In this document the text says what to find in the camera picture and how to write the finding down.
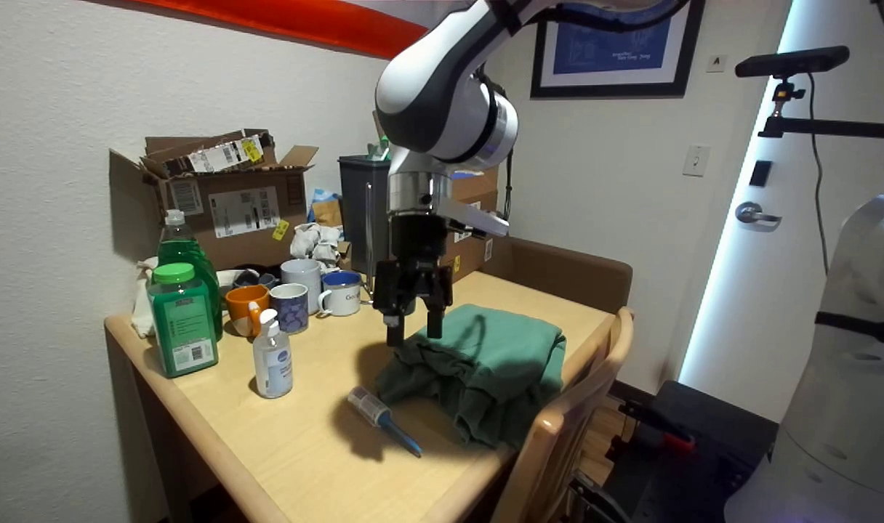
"cup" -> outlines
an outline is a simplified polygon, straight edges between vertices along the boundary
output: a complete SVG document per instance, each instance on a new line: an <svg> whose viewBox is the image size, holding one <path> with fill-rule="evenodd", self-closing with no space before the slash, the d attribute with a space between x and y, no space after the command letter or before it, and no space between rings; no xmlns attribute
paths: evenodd
<svg viewBox="0 0 884 523"><path fill-rule="evenodd" d="M361 309L361 280L358 274L326 274L322 294L320 294L320 313L322 317L352 317Z"/></svg>
<svg viewBox="0 0 884 523"><path fill-rule="evenodd" d="M287 258L278 264L284 283L300 283L304 287L304 312L320 312L320 264L313 258Z"/></svg>
<svg viewBox="0 0 884 523"><path fill-rule="evenodd" d="M237 285L227 291L229 326L237 336L252 339L262 331L262 312L268 309L264 285Z"/></svg>
<svg viewBox="0 0 884 523"><path fill-rule="evenodd" d="M268 291L272 300L277 323L283 331L301 331L307 326L307 287L300 283L277 285Z"/></svg>

